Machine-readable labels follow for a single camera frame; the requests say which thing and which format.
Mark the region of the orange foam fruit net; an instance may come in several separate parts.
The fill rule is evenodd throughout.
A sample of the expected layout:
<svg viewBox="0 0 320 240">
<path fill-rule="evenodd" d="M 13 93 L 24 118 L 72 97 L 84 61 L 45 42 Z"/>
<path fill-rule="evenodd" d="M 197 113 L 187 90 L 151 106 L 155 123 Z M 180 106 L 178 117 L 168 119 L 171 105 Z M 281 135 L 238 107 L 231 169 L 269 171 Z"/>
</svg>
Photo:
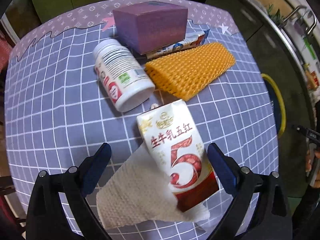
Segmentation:
<svg viewBox="0 0 320 240">
<path fill-rule="evenodd" d="M 235 63 L 232 53 L 214 42 L 149 61 L 145 71 L 158 89 L 188 101 Z"/>
</svg>

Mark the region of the chrome sink faucet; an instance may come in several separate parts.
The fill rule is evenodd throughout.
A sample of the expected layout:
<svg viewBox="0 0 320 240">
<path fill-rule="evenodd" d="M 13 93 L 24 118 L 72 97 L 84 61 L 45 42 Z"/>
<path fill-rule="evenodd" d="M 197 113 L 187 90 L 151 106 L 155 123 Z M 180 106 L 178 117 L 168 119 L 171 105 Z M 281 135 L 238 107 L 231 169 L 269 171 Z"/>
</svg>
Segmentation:
<svg viewBox="0 0 320 240">
<path fill-rule="evenodd" d="M 293 27 L 299 35 L 306 37 L 312 35 L 316 25 L 315 13 L 306 5 L 298 5 L 282 20 L 279 29 Z"/>
</svg>

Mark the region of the red white milk carton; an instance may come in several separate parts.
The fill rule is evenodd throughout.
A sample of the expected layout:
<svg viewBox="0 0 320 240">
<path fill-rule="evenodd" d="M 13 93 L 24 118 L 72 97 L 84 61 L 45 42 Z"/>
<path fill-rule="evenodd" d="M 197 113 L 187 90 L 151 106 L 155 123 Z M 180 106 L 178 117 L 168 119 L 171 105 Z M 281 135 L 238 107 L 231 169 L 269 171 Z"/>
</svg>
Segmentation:
<svg viewBox="0 0 320 240">
<path fill-rule="evenodd" d="M 157 166 L 169 176 L 177 207 L 185 212 L 219 190 L 193 117 L 183 100 L 137 116 L 139 132 Z"/>
</svg>

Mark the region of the white supplement bottle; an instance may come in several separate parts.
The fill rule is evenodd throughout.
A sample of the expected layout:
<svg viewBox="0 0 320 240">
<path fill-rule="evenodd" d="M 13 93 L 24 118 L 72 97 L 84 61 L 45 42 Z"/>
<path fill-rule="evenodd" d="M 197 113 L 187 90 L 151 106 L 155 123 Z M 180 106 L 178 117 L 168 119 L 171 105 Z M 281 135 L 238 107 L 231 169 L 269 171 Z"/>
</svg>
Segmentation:
<svg viewBox="0 0 320 240">
<path fill-rule="evenodd" d="M 100 42 L 93 56 L 95 72 L 117 111 L 128 112 L 153 94 L 155 84 L 131 51 L 116 39 Z"/>
</svg>

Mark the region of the purple cardboard box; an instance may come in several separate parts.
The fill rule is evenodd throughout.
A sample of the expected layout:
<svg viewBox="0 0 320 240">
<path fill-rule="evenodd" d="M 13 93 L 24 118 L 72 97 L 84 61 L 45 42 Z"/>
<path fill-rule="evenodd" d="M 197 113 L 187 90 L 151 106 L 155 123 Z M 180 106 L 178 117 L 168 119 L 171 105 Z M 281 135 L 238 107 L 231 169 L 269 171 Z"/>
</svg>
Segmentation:
<svg viewBox="0 0 320 240">
<path fill-rule="evenodd" d="M 164 2 L 143 2 L 113 11 L 118 37 L 140 55 L 181 41 L 188 8 Z"/>
</svg>

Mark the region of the yellow rimmed black trash bin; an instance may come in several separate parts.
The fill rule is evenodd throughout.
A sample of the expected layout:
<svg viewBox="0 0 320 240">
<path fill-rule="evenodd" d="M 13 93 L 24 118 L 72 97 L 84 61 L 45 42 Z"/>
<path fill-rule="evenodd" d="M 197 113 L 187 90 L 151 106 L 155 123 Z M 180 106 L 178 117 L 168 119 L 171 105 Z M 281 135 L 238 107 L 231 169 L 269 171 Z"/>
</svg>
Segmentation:
<svg viewBox="0 0 320 240">
<path fill-rule="evenodd" d="M 262 73 L 261 77 L 263 78 L 269 94 L 270 103 L 276 123 L 277 135 L 278 139 L 280 139 L 284 134 L 286 128 L 286 110 L 284 100 L 276 82 L 272 79 L 272 77 L 265 73 Z"/>
</svg>

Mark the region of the purple grid tablecloth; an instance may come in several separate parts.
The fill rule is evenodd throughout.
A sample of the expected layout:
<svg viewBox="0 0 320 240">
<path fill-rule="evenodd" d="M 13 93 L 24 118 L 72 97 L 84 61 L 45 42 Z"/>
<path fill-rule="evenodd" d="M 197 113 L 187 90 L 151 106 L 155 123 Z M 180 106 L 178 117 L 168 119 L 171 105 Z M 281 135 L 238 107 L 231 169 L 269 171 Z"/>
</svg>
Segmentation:
<svg viewBox="0 0 320 240">
<path fill-rule="evenodd" d="M 65 172 L 93 155 L 104 142 L 112 159 L 101 176 L 104 186 L 142 140 L 136 117 L 153 103 L 174 101 L 156 90 L 135 109 L 118 112 L 94 71 L 93 49 L 116 36 L 114 9 L 149 0 L 109 0 L 80 7 L 37 27 L 14 47 L 4 92 L 6 148 L 17 196 L 27 209 L 40 171 Z M 206 145 L 253 172 L 278 169 L 278 139 L 270 98 L 249 48 L 231 15 L 219 6 L 161 0 L 188 8 L 187 32 L 208 30 L 235 65 L 188 101 Z"/>
</svg>

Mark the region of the blue white snack wrapper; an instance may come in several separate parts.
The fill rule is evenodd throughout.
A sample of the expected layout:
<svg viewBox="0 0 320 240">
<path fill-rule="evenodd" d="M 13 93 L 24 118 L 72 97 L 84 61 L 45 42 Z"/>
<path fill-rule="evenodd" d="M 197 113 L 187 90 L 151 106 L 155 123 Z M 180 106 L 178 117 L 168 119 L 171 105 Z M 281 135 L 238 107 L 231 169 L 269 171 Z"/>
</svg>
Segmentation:
<svg viewBox="0 0 320 240">
<path fill-rule="evenodd" d="M 197 31 L 187 33 L 184 40 L 159 48 L 146 54 L 146 58 L 155 59 L 160 56 L 168 55 L 174 52 L 183 51 L 186 49 L 195 48 L 204 44 L 205 39 L 208 37 L 209 29 L 205 31 Z"/>
</svg>

